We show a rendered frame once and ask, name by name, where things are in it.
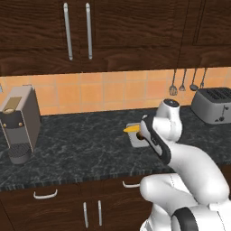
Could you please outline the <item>yellow bell pepper piece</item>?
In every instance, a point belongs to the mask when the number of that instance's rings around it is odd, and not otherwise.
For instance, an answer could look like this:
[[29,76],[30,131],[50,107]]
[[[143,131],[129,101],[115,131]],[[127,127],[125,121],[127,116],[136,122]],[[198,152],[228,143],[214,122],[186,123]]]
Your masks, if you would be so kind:
[[139,132],[140,131],[140,126],[139,125],[132,125],[128,126],[124,129],[125,133],[131,133],[131,132]]

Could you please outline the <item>grey food container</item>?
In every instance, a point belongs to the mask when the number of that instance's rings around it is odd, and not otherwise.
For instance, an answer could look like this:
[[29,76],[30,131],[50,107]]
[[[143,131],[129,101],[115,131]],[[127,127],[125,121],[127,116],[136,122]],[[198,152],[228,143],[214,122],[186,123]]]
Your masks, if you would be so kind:
[[145,139],[140,140],[137,137],[137,132],[128,132],[127,133],[131,142],[131,145],[134,148],[148,147],[149,144]]

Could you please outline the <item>dark wood drawer front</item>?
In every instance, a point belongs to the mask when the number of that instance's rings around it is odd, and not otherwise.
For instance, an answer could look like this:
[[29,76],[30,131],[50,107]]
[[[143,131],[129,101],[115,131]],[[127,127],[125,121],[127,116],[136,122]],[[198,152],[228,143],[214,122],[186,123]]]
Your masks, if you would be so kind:
[[138,187],[126,188],[126,185],[136,185],[141,182],[141,180],[146,177],[146,175],[137,176],[126,176],[119,177],[115,179],[104,179],[104,180],[94,180],[91,183],[91,192],[93,196],[105,196],[119,193],[132,193],[140,192]]
[[[35,191],[37,195],[48,195],[53,193],[55,189],[58,190],[55,198],[39,200],[33,197]],[[0,199],[6,208],[35,205],[36,203],[82,199],[90,196],[91,185],[84,182],[0,192]]]

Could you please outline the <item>metal slotted spatula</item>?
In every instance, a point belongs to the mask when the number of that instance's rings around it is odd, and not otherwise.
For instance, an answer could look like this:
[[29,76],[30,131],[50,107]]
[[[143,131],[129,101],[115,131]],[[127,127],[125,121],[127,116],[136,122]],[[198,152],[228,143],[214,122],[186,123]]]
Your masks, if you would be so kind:
[[184,86],[184,82],[185,82],[185,78],[186,78],[186,73],[187,73],[187,69],[184,69],[184,74],[183,74],[181,85],[179,87],[179,91],[186,91],[186,88]]

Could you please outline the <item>dark metal ladle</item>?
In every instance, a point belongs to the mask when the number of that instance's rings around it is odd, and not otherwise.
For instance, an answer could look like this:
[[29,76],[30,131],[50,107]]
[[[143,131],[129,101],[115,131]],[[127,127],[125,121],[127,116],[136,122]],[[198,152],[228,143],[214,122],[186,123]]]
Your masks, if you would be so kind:
[[191,84],[189,85],[189,89],[190,89],[191,91],[197,91],[197,89],[199,88],[199,87],[194,83],[196,74],[197,74],[197,68],[194,69],[193,78],[192,78]]

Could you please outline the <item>metal hanging spoon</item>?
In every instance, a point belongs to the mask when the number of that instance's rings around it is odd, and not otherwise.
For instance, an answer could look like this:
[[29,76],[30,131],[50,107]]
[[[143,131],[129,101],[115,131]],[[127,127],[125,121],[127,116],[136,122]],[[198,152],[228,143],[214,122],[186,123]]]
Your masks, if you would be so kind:
[[203,74],[202,80],[200,82],[200,87],[199,88],[204,88],[204,80],[205,80],[205,77],[206,77],[206,74],[207,74],[207,70],[208,70],[208,68],[204,69],[204,74]]

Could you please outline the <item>grey coffee machine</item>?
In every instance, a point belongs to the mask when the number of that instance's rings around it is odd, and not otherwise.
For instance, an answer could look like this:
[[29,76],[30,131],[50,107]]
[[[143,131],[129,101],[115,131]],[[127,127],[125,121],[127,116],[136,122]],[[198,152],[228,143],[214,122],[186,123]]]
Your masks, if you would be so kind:
[[2,126],[13,164],[27,162],[34,152],[42,119],[35,88],[13,87],[0,106]]

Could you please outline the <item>silver toaster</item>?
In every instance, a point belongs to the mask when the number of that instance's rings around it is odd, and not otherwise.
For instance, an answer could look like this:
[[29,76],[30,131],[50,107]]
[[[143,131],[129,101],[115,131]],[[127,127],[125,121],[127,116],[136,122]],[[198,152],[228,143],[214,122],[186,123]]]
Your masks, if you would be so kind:
[[191,110],[207,124],[231,124],[231,88],[198,89]]

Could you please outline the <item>dark wood base cupboard door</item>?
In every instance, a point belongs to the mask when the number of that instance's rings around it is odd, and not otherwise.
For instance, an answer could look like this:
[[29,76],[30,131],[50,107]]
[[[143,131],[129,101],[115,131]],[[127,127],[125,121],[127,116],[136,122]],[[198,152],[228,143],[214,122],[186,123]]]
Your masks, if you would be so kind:
[[79,200],[48,202],[35,200],[32,204],[8,205],[4,208],[15,231],[89,231]]
[[[97,202],[101,200],[102,226],[98,224]],[[139,192],[119,193],[96,197],[92,201],[94,231],[140,231],[150,216],[152,203]]]

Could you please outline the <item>dark wood wall cupboard door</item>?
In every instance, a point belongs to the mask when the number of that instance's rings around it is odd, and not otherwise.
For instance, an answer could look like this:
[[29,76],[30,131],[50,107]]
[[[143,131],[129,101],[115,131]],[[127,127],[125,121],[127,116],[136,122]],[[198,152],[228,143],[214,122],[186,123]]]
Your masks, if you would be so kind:
[[[63,4],[69,6],[69,60]],[[81,71],[77,0],[0,0],[0,75]]]
[[[93,58],[88,58],[86,3]],[[84,72],[175,69],[189,0],[77,0]]]

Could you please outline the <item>dark wood panelled wall cupboard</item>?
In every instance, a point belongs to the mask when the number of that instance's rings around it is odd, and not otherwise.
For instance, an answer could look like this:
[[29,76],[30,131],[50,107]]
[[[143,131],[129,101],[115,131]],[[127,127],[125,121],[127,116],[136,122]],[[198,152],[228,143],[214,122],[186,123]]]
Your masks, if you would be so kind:
[[178,67],[231,67],[231,0],[189,0]]

